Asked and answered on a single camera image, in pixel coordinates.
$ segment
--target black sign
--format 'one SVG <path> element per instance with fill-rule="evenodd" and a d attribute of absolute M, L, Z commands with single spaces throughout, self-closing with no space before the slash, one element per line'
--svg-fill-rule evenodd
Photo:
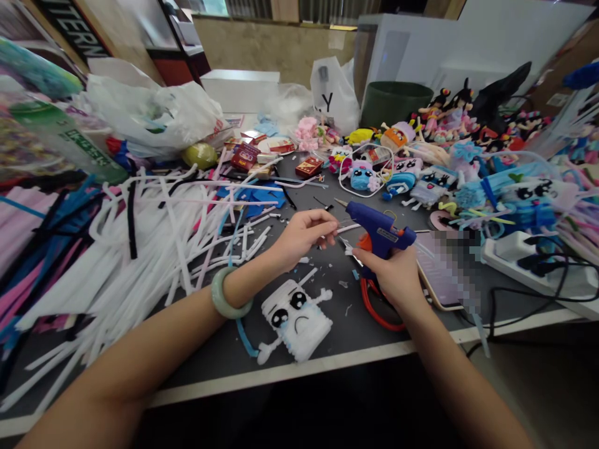
<path fill-rule="evenodd" d="M 77 7 L 75 0 L 33 0 L 33 2 L 85 63 L 88 58 L 112 56 Z"/>

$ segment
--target hand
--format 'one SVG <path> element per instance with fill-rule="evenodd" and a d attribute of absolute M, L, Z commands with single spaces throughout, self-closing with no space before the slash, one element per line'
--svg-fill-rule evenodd
<path fill-rule="evenodd" d="M 322 249 L 326 249 L 327 243 L 334 245 L 338 227 L 339 221 L 324 209 L 297 212 L 268 252 L 282 269 L 289 271 L 312 245 L 318 244 Z"/>
<path fill-rule="evenodd" d="M 418 277 L 416 248 L 413 245 L 404 251 L 392 249 L 392 256 L 387 260 L 359 248 L 352 252 L 376 274 L 383 293 L 401 315 L 423 305 L 428 307 Z"/>

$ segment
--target hot glue gun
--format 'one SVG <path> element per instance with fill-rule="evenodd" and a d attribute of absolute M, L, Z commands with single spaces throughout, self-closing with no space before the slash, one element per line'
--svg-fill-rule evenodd
<path fill-rule="evenodd" d="M 344 206 L 351 219 L 366 230 L 367 235 L 360 239 L 358 247 L 381 259 L 389 257 L 391 248 L 406 249 L 416 240 L 416 233 L 407 226 L 404 229 L 395 228 L 393 217 L 355 201 L 347 203 L 337 198 L 335 201 Z M 376 279 L 376 275 L 366 265 L 362 268 L 362 276 L 365 279 Z"/>

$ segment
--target green bangle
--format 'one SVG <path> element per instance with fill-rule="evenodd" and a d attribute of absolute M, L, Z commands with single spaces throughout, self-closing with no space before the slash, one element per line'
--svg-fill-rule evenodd
<path fill-rule="evenodd" d="M 223 268 L 219 270 L 212 279 L 212 302 L 214 303 L 214 307 L 217 309 L 218 313 L 229 319 L 245 317 L 250 311 L 251 305 L 254 303 L 254 299 L 252 298 L 252 300 L 241 309 L 235 309 L 226 301 L 225 294 L 223 293 L 223 281 L 227 274 L 232 273 L 236 269 L 237 267 Z"/>

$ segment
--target green trash can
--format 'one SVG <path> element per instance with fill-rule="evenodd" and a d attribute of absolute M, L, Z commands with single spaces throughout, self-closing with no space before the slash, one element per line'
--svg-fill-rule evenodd
<path fill-rule="evenodd" d="M 408 121 L 418 108 L 427 107 L 434 92 L 422 84 L 400 81 L 374 81 L 366 87 L 360 127 L 380 128 Z"/>

